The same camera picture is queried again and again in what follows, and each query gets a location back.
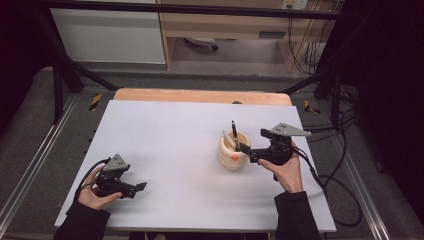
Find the black sleeve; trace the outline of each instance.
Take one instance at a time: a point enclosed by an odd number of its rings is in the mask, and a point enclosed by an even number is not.
[[[72,203],[67,217],[54,234],[54,240],[102,240],[110,213]]]
[[[306,192],[285,192],[274,201],[278,211],[277,240],[321,239]]]

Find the pen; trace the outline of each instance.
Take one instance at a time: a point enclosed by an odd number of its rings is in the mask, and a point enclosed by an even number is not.
[[[222,130],[222,135],[224,135],[224,139],[227,140],[227,142],[231,145],[231,147],[233,149],[235,149],[235,145],[234,145],[233,139],[231,139],[230,136],[228,136],[228,134],[225,133],[224,130]]]
[[[234,121],[232,121],[232,128],[233,128],[233,136],[234,136],[234,142],[235,142],[234,150],[236,152],[239,152],[240,151],[240,145],[239,145],[238,138],[237,138],[236,124],[234,123]]]

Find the white table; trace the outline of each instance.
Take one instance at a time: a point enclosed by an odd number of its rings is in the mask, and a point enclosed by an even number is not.
[[[64,221],[88,169],[119,153],[131,164],[121,180],[147,182],[134,199],[107,207],[108,227],[123,231],[271,232],[274,197],[283,192],[272,173],[247,163],[231,171],[217,160],[222,130],[247,134],[252,148],[266,148],[260,129],[283,122],[301,128],[295,107],[189,102],[110,101],[55,226]],[[305,137],[293,137],[309,156]],[[324,195],[302,161],[304,188],[318,229],[335,231]]]

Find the white cabinet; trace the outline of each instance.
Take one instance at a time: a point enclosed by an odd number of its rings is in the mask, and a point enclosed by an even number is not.
[[[157,13],[52,9],[52,14],[75,61],[165,64]]]

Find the aluminum rail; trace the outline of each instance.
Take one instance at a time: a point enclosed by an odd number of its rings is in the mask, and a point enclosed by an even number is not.
[[[49,133],[33,157],[25,173],[22,175],[19,183],[16,185],[6,204],[3,206],[3,209],[0,212],[0,239],[2,239],[3,235],[6,233],[9,224],[18,211],[18,208],[28,193],[32,183],[37,177],[37,174],[43,166],[43,163],[46,160],[57,137],[59,136],[60,132],[66,124],[66,121],[71,115],[71,112],[78,98],[79,94],[70,95],[64,107],[64,114],[59,119],[58,123],[50,128]]]

